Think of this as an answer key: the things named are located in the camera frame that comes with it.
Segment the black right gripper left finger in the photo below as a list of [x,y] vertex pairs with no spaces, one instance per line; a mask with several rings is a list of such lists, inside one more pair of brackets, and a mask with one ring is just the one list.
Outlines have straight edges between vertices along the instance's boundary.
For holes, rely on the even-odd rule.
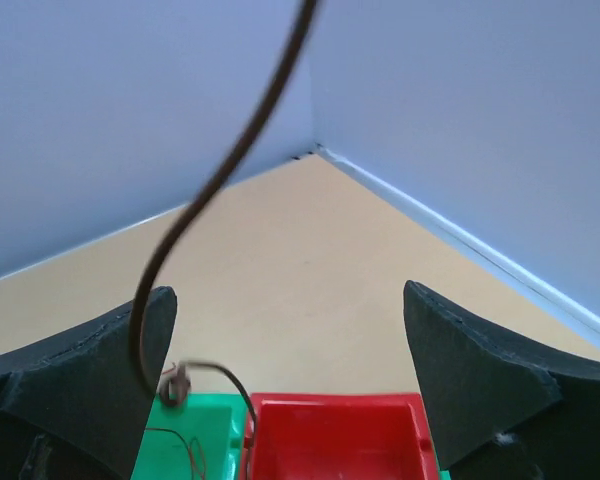
[[153,398],[125,303],[0,355],[0,479],[128,479]]

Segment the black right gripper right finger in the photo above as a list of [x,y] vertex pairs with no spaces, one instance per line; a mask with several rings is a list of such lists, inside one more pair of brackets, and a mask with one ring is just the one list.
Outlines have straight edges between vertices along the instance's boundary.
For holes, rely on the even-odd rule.
[[600,479],[600,362],[404,287],[404,324],[441,469],[453,479]]

